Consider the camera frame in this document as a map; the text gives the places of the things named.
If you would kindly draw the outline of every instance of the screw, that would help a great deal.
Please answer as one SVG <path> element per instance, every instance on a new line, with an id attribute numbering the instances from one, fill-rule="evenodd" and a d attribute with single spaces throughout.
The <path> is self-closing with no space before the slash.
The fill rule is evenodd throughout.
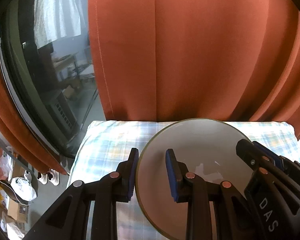
<path id="1" fill-rule="evenodd" d="M 195 174 L 192 173 L 192 172 L 187 172 L 187 173 L 186 173 L 186 177 L 187 177 L 188 179 L 193 179 L 193 178 L 195 177 Z"/>
<path id="2" fill-rule="evenodd" d="M 260 167 L 259 171 L 263 174 L 268 174 L 268 171 L 265 168 Z"/>
<path id="3" fill-rule="evenodd" d="M 117 172 L 117 171 L 114 171 L 114 172 L 112 172 L 112 173 L 110 173 L 110 177 L 111 178 L 117 178 L 117 177 L 119 177 L 119 172 Z"/>
<path id="4" fill-rule="evenodd" d="M 224 181 L 222 183 L 222 186 L 225 187 L 225 188 L 230 188 L 232 186 L 231 182 L 228 182 L 228 181 Z"/>
<path id="5" fill-rule="evenodd" d="M 74 183 L 73 183 L 73 186 L 74 187 L 80 187 L 82 185 L 82 181 L 81 180 L 76 180 Z"/>

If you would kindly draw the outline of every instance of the pair of shoes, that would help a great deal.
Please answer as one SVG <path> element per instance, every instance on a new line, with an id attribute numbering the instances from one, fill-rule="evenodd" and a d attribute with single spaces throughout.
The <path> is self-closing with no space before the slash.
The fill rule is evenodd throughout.
<path id="1" fill-rule="evenodd" d="M 55 170 L 49 170 L 47 174 L 41 174 L 38 172 L 38 177 L 37 179 L 42 183 L 42 184 L 47 184 L 48 180 L 54 184 L 55 186 L 59 185 L 59 172 Z"/>

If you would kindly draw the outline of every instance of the plate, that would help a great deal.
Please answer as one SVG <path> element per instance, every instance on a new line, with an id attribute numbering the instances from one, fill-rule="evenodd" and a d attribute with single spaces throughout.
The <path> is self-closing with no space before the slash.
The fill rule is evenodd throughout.
<path id="1" fill-rule="evenodd" d="M 146 144 L 136 171 L 136 195 L 143 214 L 162 235 L 185 240 L 188 206 L 175 203 L 171 196 L 166 150 L 172 148 L 177 160 L 205 181 L 228 180 L 244 195 L 252 170 L 236 155 L 241 139 L 249 140 L 229 124 L 195 118 L 165 127 Z"/>

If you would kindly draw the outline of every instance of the reflected white curtain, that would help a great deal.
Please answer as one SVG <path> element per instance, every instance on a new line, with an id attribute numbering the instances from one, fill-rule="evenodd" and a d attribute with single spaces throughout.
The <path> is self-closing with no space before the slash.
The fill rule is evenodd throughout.
<path id="1" fill-rule="evenodd" d="M 86 26 L 81 0 L 35 0 L 34 15 L 37 48 L 59 38 L 78 36 Z"/>

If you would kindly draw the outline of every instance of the orange curtain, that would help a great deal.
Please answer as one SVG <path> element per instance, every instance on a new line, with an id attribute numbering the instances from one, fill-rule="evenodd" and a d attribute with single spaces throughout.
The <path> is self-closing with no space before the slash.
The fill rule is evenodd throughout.
<path id="1" fill-rule="evenodd" d="M 300 138 L 291 0 L 88 0 L 106 118 L 286 121 Z"/>
<path id="2" fill-rule="evenodd" d="M 16 109 L 0 71 L 0 132 L 37 171 L 46 173 L 49 168 L 67 174 L 58 161 L 35 139 Z"/>

